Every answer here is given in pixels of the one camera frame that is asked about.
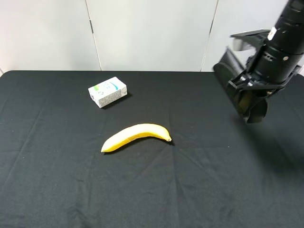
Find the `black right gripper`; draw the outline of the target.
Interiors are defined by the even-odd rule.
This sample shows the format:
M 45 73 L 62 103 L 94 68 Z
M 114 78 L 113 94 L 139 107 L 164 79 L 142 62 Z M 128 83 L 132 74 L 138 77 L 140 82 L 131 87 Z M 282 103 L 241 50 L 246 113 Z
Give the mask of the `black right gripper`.
M 247 124 L 263 120 L 268 110 L 266 97 L 283 89 L 299 72 L 302 57 L 263 45 L 247 67 L 228 80 L 228 96 Z

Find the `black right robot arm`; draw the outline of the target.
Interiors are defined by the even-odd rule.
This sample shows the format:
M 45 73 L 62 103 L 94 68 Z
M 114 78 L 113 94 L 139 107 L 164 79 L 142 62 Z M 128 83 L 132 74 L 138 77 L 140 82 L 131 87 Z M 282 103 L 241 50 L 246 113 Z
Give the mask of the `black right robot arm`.
M 304 56 L 304 2 L 289 0 L 275 25 L 248 62 L 229 80 L 227 88 L 247 124 L 259 123 L 267 113 L 267 98 L 284 89 L 300 71 Z

